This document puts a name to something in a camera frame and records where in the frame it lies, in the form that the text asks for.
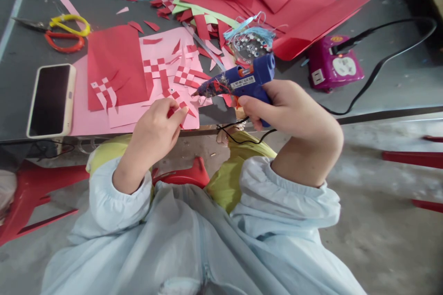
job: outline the smartphone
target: smartphone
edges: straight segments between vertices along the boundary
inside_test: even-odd
[[[41,139],[71,132],[76,70],[73,65],[50,65],[37,71],[26,135]]]

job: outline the light blue smock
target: light blue smock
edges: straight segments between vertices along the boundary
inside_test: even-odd
[[[90,208],[72,246],[50,261],[43,294],[365,294],[350,270],[320,241],[337,223],[338,195],[285,180],[271,159],[242,168],[240,203],[228,214],[193,185],[146,174],[132,195],[117,191],[120,159],[90,179]]]

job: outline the yellow scissors handle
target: yellow scissors handle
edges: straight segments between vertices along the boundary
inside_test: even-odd
[[[86,25],[85,29],[82,31],[77,31],[77,30],[71,29],[70,27],[67,27],[66,25],[61,23],[61,22],[71,21],[71,20],[80,21],[80,22],[84,23]],[[58,27],[62,28],[63,30],[66,30],[74,35],[79,35],[82,37],[86,37],[87,35],[89,35],[91,33],[90,24],[83,17],[78,16],[78,15],[68,14],[68,15],[57,16],[57,17],[51,19],[51,22],[49,22],[49,26],[51,28],[58,26]]]

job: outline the black wire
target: black wire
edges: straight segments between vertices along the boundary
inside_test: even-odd
[[[55,156],[48,157],[48,156],[46,155],[46,151],[43,150],[43,149],[37,144],[38,142],[50,142],[50,143],[60,144],[60,145],[62,145],[62,146],[63,146],[63,145],[67,145],[67,146],[70,146],[71,149],[70,149],[70,150],[67,150],[67,151],[63,151],[63,152],[61,152],[61,153],[59,153],[59,154],[56,154]],[[61,156],[62,154],[69,153],[69,152],[72,152],[72,151],[75,150],[75,145],[73,145],[73,144],[63,143],[63,142],[57,142],[57,141],[52,141],[52,140],[45,140],[45,139],[37,140],[37,141],[32,141],[32,142],[30,142],[30,141],[24,141],[24,142],[1,143],[0,146],[1,146],[1,145],[18,145],[18,144],[31,144],[31,148],[32,148],[32,147],[36,147],[37,150],[40,151],[40,153],[43,155],[43,157],[44,157],[45,159],[54,159],[54,158],[57,158],[57,157]]]
[[[386,58],[382,59],[379,63],[377,63],[377,65],[375,66],[374,70],[370,74],[368,81],[363,86],[363,88],[360,90],[360,92],[354,97],[354,99],[352,99],[351,104],[349,105],[349,108],[345,112],[341,112],[341,113],[340,112],[335,112],[335,111],[332,111],[329,108],[323,106],[322,104],[320,104],[321,107],[323,107],[326,111],[328,111],[329,113],[334,114],[334,115],[345,115],[345,114],[348,114],[352,110],[355,102],[363,95],[363,93],[366,92],[367,89],[369,89],[371,84],[375,81],[375,79],[378,76],[379,71],[381,70],[381,68],[384,66],[384,64],[386,62],[388,62],[389,60],[395,58],[396,56],[398,56],[400,54],[405,53],[406,51],[409,51],[411,48],[414,48],[417,45],[421,44],[426,39],[428,39],[429,36],[432,35],[434,33],[435,29],[437,28],[437,22],[433,18],[416,17],[416,18],[407,18],[407,19],[403,19],[403,20],[389,22],[389,23],[377,26],[375,28],[368,29],[367,31],[374,32],[374,31],[379,30],[381,28],[384,28],[384,27],[387,27],[387,26],[390,26],[390,25],[394,25],[394,24],[398,24],[398,23],[404,23],[404,22],[426,22],[426,23],[429,23],[431,25],[431,28],[430,28],[429,32],[427,34],[425,34],[418,42],[416,42],[416,43],[414,43],[412,45],[409,45],[408,47],[405,47],[404,49],[402,49],[402,50],[400,50],[398,52],[395,52],[395,53],[387,56]]]
[[[245,122],[245,121],[247,121],[249,119],[249,117],[246,117],[246,118],[244,118],[243,120],[240,120],[240,121],[238,121],[238,122],[236,122],[236,123],[234,123],[234,124],[227,124],[227,125],[225,125],[225,126],[223,126],[223,127],[219,127],[219,126],[217,126],[217,129],[218,130],[223,130],[225,133],[226,133],[226,135],[228,135],[234,142],[236,142],[237,144],[243,144],[243,143],[252,143],[252,144],[260,144],[261,142],[263,142],[263,139],[267,136],[267,135],[269,135],[270,133],[273,133],[274,131],[277,131],[277,129],[271,129],[270,131],[268,131],[266,134],[264,134],[263,136],[262,136],[262,138],[260,138],[260,140],[258,141],[258,142],[254,142],[254,141],[250,141],[250,140],[247,140],[247,141],[243,141],[243,142],[238,142],[237,140],[235,140],[235,138],[233,138],[226,130],[225,130],[225,128],[227,128],[227,127],[230,127],[230,126],[233,126],[233,125],[235,125],[235,124],[240,124],[240,123],[243,123],[243,122]]]

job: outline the orange scissors handle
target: orange scissors handle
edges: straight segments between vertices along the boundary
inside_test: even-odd
[[[56,33],[48,30],[46,31],[45,38],[48,41],[48,43],[51,45],[51,47],[60,53],[74,53],[80,51],[84,46],[84,38],[82,36],[73,35],[71,33]],[[71,47],[60,47],[54,43],[52,38],[77,39],[78,43]]]

